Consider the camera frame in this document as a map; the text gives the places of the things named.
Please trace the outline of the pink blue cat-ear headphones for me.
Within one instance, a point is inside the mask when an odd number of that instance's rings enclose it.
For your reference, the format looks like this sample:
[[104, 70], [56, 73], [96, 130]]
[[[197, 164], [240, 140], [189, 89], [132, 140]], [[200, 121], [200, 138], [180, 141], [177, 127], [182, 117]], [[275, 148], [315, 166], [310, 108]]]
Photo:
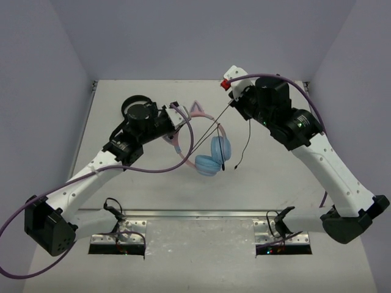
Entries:
[[191, 118], [204, 118], [211, 123], [211, 129], [194, 145], [185, 164], [203, 176], [215, 176], [225, 171], [225, 164], [232, 156], [231, 143], [223, 125], [211, 114], [205, 112], [198, 101], [189, 108]]

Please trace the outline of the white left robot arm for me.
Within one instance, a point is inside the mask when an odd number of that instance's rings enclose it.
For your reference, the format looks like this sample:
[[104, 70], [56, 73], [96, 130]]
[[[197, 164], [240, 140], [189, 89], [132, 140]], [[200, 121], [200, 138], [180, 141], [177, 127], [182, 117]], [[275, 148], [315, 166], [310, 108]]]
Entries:
[[51, 256], [59, 256], [78, 239], [115, 231], [125, 216], [105, 205], [93, 213], [79, 208], [112, 178], [133, 165], [144, 153], [143, 146], [171, 135], [189, 121], [187, 109], [177, 102], [158, 107], [142, 95], [127, 98], [122, 122], [97, 155], [66, 187], [43, 198], [33, 196], [24, 213], [24, 230]]

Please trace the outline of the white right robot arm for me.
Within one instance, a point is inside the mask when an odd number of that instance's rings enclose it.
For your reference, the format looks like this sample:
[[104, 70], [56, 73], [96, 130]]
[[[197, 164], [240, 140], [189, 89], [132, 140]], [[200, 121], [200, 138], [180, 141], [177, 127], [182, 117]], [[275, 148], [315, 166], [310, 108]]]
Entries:
[[290, 86], [305, 99], [306, 92], [295, 82], [274, 74], [248, 74], [226, 77], [221, 86], [231, 90], [234, 107], [245, 120], [266, 127], [311, 171], [330, 196], [331, 208], [307, 212], [290, 206], [274, 218], [282, 240], [300, 231], [326, 233], [340, 244], [363, 234], [390, 205], [385, 195], [374, 195], [352, 174], [331, 146], [317, 110], [309, 112], [291, 105]]

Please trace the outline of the black wrapped headphones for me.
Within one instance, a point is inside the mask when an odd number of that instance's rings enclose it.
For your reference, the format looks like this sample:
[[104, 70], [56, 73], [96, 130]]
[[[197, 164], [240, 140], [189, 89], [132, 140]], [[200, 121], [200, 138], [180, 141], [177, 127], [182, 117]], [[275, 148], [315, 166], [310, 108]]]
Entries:
[[123, 118], [126, 118], [126, 111], [127, 109], [133, 105], [133, 104], [151, 104], [152, 100], [149, 97], [146, 97], [144, 95], [133, 95], [128, 97], [121, 105], [121, 113]]

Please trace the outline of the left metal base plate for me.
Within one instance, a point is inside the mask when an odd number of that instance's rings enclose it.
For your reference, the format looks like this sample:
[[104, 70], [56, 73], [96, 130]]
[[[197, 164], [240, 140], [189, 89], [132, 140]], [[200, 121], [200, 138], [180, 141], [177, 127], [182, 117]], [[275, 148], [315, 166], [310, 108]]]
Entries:
[[141, 256], [147, 249], [146, 219], [127, 218], [109, 234], [94, 234], [90, 238], [90, 255]]

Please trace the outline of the metal base plate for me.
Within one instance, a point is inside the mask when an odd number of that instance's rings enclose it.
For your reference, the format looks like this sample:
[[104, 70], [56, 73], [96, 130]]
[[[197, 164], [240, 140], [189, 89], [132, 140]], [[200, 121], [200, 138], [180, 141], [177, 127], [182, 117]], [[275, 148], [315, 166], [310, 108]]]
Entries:
[[274, 221], [266, 217], [253, 219], [255, 255], [311, 255], [308, 233], [300, 232], [281, 237], [275, 230]]
[[147, 249], [146, 219], [127, 218], [109, 234], [94, 234], [90, 238], [90, 255], [141, 256]]

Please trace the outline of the aluminium table edge rail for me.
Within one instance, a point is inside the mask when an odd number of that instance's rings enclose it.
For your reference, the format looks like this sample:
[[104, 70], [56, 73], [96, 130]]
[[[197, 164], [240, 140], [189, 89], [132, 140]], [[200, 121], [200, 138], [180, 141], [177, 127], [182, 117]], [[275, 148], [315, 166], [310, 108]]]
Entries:
[[[91, 214], [100, 209], [79, 209], [76, 214]], [[259, 218], [266, 217], [268, 210], [184, 210], [184, 209], [125, 209], [123, 214], [129, 218], [140, 219], [221, 219], [221, 218]], [[318, 215], [325, 213], [324, 209], [317, 208], [299, 208], [294, 209], [293, 214], [302, 217]]]

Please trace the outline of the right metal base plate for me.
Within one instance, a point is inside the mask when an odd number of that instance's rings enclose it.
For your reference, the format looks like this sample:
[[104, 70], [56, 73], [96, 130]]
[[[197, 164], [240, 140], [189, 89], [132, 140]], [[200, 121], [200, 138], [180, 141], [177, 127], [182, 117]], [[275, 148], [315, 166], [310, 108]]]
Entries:
[[311, 255], [308, 233], [300, 232], [281, 237], [275, 230], [274, 221], [266, 217], [253, 219], [255, 255]]

